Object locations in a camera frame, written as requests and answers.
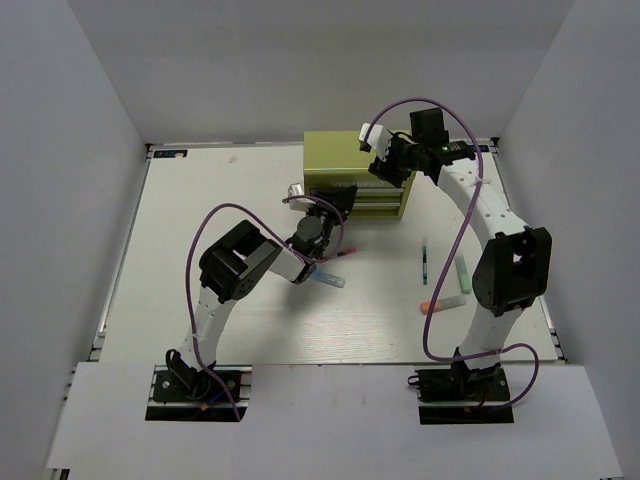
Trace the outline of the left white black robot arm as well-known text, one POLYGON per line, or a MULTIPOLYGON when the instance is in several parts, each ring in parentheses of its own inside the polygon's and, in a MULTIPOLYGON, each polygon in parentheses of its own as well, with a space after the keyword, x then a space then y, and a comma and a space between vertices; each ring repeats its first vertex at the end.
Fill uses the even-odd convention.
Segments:
POLYGON ((198 228, 188 253, 185 290, 190 330, 181 345, 165 356, 172 384, 189 399, 210 395, 215 383, 211 376, 216 365, 221 335, 236 303, 245 298, 262 277, 271 272, 292 284, 301 284, 318 272, 318 265, 338 254, 329 251, 335 229, 344 234, 344 224, 353 210, 358 188, 348 186, 317 190, 305 195, 299 184, 289 186, 283 203, 303 213, 293 234, 282 239, 245 207, 223 203, 212 210, 238 209, 253 220, 243 220, 201 255, 198 268, 199 296, 191 296, 191 269, 195 247, 208 221, 198 228))

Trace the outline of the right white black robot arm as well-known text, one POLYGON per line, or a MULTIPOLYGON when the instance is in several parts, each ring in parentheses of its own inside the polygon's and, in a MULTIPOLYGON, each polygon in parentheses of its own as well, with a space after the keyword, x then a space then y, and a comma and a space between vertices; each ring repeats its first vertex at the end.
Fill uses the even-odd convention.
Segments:
POLYGON ((484 176, 475 136, 452 141, 444 117, 452 111, 431 100, 410 115, 410 132, 392 132, 376 121, 359 133, 361 150, 373 151, 371 174, 398 187, 413 173, 428 177, 463 214, 462 231, 473 230, 482 253, 471 278, 477 307, 469 330, 445 358, 446 381, 433 388, 437 400, 485 402, 501 373, 501 355, 519 317, 547 288, 552 238, 532 228, 501 199, 484 176))

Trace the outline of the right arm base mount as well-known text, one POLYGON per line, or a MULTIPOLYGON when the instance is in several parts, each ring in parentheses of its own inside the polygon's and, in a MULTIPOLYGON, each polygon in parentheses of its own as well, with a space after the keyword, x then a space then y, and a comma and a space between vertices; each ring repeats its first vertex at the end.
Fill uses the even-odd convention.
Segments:
POLYGON ((511 394, 500 364, 473 379, 462 363, 416 370, 407 378, 417 392, 421 425, 512 424, 511 394))

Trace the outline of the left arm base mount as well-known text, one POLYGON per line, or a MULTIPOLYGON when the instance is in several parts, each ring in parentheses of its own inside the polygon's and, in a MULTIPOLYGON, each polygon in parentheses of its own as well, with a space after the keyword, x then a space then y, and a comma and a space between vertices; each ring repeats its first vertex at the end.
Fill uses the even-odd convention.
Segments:
MULTIPOLYGON (((216 368, 235 402, 240 418, 249 406, 252 369, 216 368)), ((200 384, 189 393, 165 366, 156 366, 145 413, 146 421, 236 423, 238 418, 227 395, 217 381, 204 374, 200 384)))

